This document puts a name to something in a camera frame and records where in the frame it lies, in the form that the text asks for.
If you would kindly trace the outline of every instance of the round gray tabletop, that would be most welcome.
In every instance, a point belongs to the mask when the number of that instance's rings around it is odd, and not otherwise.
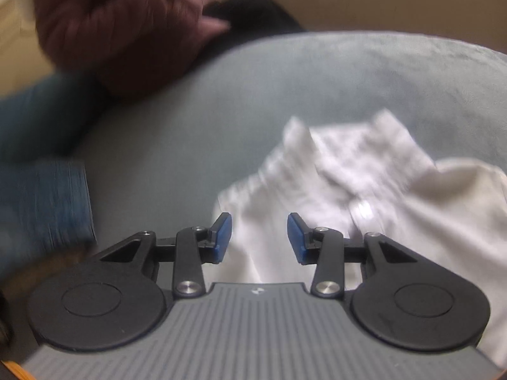
[[[208,225],[217,194],[255,172],[293,115],[364,121],[388,108],[433,158],[507,167],[507,56],[385,33],[267,39],[139,104],[111,110],[84,160],[99,247],[140,230]]]

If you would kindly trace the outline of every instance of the white cloth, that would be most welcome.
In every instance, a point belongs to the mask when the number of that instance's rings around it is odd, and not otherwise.
[[[292,118],[259,171],[219,195],[215,214],[232,214],[233,235],[205,279],[309,287],[315,266],[296,261],[286,235],[291,212],[344,236],[380,231],[482,289],[491,318],[479,347],[506,367],[506,189],[497,167],[432,161],[389,111],[367,124],[311,129]],[[353,288],[361,275],[346,267],[345,279]]]

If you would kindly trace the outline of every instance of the gray ribbed panel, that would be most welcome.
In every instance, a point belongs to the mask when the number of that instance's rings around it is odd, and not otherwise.
[[[488,380],[499,372],[473,348],[429,356],[384,345],[300,284],[216,284],[178,302],[136,343],[88,355],[43,346],[24,368],[37,380]]]

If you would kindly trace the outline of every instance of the blue rubber fingertip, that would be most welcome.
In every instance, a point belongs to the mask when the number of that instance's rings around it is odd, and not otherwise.
[[[305,235],[293,219],[292,214],[289,214],[287,218],[287,236],[291,242],[292,250],[294,250],[294,254],[296,255],[296,260],[298,263],[303,263],[306,255]]]
[[[216,244],[215,244],[215,264],[221,263],[224,259],[225,251],[229,246],[229,241],[232,235],[232,216],[229,215],[224,221],[224,224],[220,227],[220,230],[216,233]]]

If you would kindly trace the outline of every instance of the black pants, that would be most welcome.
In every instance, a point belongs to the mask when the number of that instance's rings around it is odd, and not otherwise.
[[[199,53],[192,69],[227,50],[263,37],[305,31],[273,0],[226,0],[204,8],[204,16],[227,20],[231,29],[212,39]]]

